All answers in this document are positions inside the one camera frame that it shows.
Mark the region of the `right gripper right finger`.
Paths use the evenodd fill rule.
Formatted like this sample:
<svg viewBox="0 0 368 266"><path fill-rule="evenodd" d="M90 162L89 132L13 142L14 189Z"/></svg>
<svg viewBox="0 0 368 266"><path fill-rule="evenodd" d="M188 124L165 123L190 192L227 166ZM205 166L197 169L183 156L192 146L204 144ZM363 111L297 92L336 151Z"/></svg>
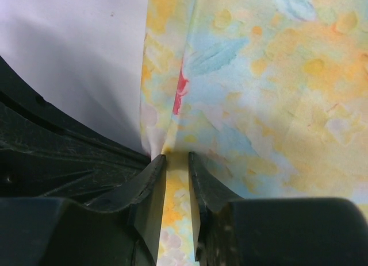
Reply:
<svg viewBox="0 0 368 266"><path fill-rule="evenodd" d="M342 198L244 199L189 153L201 265L366 265L367 221Z"/></svg>

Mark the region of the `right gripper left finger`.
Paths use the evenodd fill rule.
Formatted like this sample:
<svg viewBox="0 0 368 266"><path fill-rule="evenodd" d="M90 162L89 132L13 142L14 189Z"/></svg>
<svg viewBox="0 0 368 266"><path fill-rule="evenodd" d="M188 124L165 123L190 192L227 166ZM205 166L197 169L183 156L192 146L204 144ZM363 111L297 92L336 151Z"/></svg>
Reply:
<svg viewBox="0 0 368 266"><path fill-rule="evenodd" d="M165 155L88 205L67 198L1 199L2 265L155 265Z"/></svg>

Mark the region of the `pastel floral skirt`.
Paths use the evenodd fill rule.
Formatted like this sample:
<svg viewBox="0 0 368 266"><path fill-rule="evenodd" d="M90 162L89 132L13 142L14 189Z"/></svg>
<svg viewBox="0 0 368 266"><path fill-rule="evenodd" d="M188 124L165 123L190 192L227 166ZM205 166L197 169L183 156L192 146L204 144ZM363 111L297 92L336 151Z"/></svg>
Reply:
<svg viewBox="0 0 368 266"><path fill-rule="evenodd" d="M148 0L141 140L168 156L159 265L194 265L187 154L245 198L367 212L367 0Z"/></svg>

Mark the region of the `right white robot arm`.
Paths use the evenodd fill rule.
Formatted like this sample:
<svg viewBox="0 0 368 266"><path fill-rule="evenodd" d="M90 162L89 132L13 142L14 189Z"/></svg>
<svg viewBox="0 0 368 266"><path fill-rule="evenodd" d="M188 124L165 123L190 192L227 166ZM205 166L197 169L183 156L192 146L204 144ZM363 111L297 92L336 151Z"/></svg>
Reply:
<svg viewBox="0 0 368 266"><path fill-rule="evenodd" d="M187 156L201 265L366 265L367 222L340 198L246 200ZM155 265L167 159L99 135L1 61L1 264Z"/></svg>

